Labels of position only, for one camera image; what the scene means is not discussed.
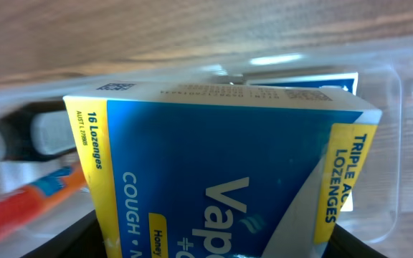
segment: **orange tube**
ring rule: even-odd
[[[12,191],[0,201],[0,241],[85,185],[79,163]]]

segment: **black bottle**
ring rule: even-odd
[[[63,101],[33,102],[0,118],[0,161],[49,161],[74,149]]]

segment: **lozenge box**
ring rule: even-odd
[[[112,82],[65,97],[108,257],[319,257],[381,111],[326,88]]]

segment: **yellow stripe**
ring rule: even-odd
[[[152,258],[168,258],[166,219],[162,214],[149,214]]]
[[[331,237],[341,207],[363,168],[376,128],[376,125],[340,123],[331,128],[318,202],[316,244]]]
[[[103,233],[106,254],[109,258],[122,258],[106,100],[65,97],[65,103],[77,152]],[[97,145],[99,153],[94,151]]]

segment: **wooden surface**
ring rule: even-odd
[[[413,0],[0,0],[0,85],[413,35]]]

